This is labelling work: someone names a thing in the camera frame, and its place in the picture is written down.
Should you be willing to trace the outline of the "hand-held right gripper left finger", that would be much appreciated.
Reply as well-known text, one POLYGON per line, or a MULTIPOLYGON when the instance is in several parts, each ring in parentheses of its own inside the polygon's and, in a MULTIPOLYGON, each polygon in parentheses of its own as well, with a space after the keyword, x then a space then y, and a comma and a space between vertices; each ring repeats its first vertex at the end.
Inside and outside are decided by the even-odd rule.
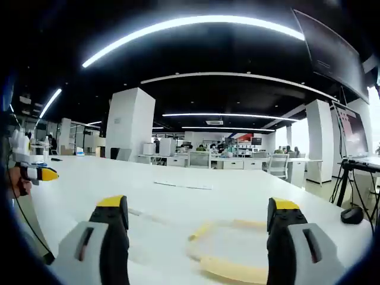
POLYGON ((101 200, 61 240, 51 272, 61 284, 129 284, 128 227, 126 196, 101 200))

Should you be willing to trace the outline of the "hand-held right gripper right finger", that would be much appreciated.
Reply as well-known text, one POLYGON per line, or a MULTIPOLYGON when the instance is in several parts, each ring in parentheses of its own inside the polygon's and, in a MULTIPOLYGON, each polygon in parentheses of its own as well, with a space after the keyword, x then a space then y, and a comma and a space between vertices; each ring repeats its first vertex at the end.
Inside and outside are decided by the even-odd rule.
POLYGON ((336 284, 345 273, 337 247, 292 201, 270 198, 268 284, 336 284))

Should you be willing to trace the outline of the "person's left hand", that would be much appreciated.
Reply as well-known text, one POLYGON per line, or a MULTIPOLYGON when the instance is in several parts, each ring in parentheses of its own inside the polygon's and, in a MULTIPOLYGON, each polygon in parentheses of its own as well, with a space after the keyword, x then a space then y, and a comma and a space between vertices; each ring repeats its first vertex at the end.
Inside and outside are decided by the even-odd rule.
POLYGON ((21 169, 12 167, 7 174, 7 187, 12 198, 19 198, 30 194, 31 182, 21 177, 21 169))

